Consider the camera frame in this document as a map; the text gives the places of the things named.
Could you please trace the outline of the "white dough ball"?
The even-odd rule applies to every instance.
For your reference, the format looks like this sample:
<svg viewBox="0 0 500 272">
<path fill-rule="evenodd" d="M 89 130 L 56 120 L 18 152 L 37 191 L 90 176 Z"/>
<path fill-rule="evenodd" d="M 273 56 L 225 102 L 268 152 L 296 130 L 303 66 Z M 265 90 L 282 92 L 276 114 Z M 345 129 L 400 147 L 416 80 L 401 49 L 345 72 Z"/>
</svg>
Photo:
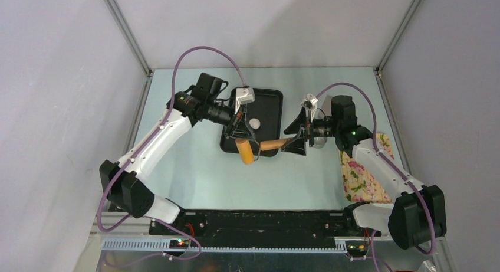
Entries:
<svg viewBox="0 0 500 272">
<path fill-rule="evenodd" d="M 257 130 L 261 127 L 261 122 L 257 118 L 252 118 L 249 120 L 249 125 L 252 129 Z"/>
</svg>

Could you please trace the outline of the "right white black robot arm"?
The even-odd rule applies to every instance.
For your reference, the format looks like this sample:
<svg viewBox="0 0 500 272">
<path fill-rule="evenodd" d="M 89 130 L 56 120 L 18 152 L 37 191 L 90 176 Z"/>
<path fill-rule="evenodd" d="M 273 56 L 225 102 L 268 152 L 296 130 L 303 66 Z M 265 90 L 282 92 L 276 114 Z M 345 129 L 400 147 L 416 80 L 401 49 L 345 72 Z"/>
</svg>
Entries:
<svg viewBox="0 0 500 272">
<path fill-rule="evenodd" d="M 389 206 L 359 202 L 343 219 L 350 235 L 366 228 L 389 234 L 402 249 L 418 247 L 447 232 L 445 198 L 436 185 L 426 186 L 403 168 L 389 162 L 389 155 L 375 144 L 373 132 L 360 125 L 352 97 L 331 99 L 331 114 L 315 118 L 317 98 L 307 94 L 296 119 L 284 130 L 290 138 L 282 152 L 305 155 L 307 147 L 319 139 L 334 138 L 338 150 L 363 166 L 379 182 L 391 199 Z"/>
</svg>

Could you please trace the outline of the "black baking tray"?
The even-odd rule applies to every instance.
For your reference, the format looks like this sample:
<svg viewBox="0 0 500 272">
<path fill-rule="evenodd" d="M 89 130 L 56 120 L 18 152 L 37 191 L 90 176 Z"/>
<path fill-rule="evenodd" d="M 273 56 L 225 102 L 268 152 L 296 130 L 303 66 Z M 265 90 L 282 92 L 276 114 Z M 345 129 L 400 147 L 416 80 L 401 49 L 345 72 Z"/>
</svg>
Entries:
<svg viewBox="0 0 500 272">
<path fill-rule="evenodd" d="M 229 105 L 234 106 L 236 87 L 231 91 Z M 261 123 L 257 130 L 254 130 L 258 142 L 280 139 L 283 94 L 279 90 L 254 88 L 255 101 L 249 103 L 247 118 L 258 119 Z M 235 139 L 224 136 L 225 129 L 221 133 L 219 147 L 226 153 L 238 154 Z M 262 157 L 273 157 L 278 153 L 278 149 L 262 151 Z"/>
</svg>

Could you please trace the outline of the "wooden dough roller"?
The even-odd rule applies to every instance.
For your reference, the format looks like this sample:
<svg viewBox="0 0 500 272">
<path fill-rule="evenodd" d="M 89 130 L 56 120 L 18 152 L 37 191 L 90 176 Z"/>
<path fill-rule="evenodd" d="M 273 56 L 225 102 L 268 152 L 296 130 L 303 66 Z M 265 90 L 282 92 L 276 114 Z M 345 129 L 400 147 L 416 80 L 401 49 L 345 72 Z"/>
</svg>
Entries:
<svg viewBox="0 0 500 272">
<path fill-rule="evenodd" d="M 251 139 L 235 138 L 236 149 L 244 165 L 250 165 L 257 161 L 262 152 L 282 149 L 292 139 L 266 140 L 262 142 L 252 142 Z"/>
</svg>

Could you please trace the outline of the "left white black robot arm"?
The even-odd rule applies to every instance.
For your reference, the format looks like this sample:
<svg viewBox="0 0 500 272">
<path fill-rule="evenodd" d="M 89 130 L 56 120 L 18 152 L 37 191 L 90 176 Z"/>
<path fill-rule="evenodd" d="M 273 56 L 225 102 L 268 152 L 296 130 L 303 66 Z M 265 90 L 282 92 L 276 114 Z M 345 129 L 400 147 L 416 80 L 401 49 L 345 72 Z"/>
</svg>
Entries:
<svg viewBox="0 0 500 272">
<path fill-rule="evenodd" d="M 180 206 L 156 195 L 147 186 L 148 179 L 167 151 L 197 122 L 208 120 L 222 125 L 226 137 L 256 139 L 246 118 L 247 104 L 255 101 L 254 90 L 249 86 L 236 88 L 234 105 L 227 106 L 218 98 L 227 85 L 225 80 L 201 73 L 195 85 L 177 92 L 162 118 L 136 146 L 117 162 L 105 160 L 101 164 L 104 199 L 134 218 L 159 219 L 171 234 L 182 233 L 186 218 L 180 214 Z"/>
</svg>

